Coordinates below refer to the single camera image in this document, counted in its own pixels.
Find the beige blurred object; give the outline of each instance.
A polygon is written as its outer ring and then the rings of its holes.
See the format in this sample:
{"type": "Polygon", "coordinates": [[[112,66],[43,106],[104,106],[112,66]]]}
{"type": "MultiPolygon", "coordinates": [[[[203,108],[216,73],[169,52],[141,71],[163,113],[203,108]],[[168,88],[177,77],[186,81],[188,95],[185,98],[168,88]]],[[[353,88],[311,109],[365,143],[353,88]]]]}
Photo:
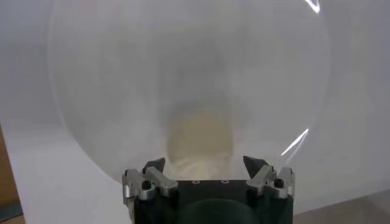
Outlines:
{"type": "Polygon", "coordinates": [[[13,180],[10,161],[0,127],[0,207],[19,201],[18,191],[13,180]]]}
{"type": "Polygon", "coordinates": [[[220,174],[233,155],[232,131],[223,118],[199,113],[172,125],[167,141],[170,163],[189,180],[207,180],[220,174]]]}
{"type": "Polygon", "coordinates": [[[24,216],[21,215],[0,223],[1,224],[25,224],[26,222],[24,221],[24,216]]]}

